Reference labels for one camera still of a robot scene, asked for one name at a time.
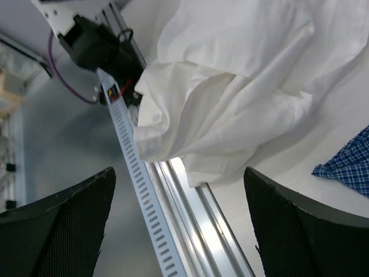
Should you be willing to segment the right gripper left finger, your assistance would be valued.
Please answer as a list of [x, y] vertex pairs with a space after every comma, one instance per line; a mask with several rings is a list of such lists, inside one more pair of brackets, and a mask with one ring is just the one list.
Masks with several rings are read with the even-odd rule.
[[93, 276], [115, 184], [108, 167], [1, 213], [1, 276]]

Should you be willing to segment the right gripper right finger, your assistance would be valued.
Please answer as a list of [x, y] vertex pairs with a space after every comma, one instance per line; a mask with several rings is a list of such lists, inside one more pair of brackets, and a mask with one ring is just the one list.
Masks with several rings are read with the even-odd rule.
[[368, 276], [368, 218], [248, 167], [244, 189], [266, 276]]

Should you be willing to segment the white shirt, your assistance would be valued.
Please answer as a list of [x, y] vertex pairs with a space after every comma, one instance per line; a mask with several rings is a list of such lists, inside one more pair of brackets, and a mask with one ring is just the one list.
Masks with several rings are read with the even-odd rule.
[[163, 1], [134, 142], [221, 182], [299, 126], [368, 43], [367, 1]]

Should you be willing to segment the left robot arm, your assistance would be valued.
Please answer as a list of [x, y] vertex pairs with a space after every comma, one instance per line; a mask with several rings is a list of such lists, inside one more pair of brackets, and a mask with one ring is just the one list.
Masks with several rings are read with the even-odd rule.
[[125, 28], [116, 35], [105, 24], [71, 10], [63, 1], [32, 3], [51, 27], [51, 36], [59, 40], [77, 66], [91, 72], [101, 69], [115, 81], [139, 78], [143, 68], [132, 44], [132, 29]]

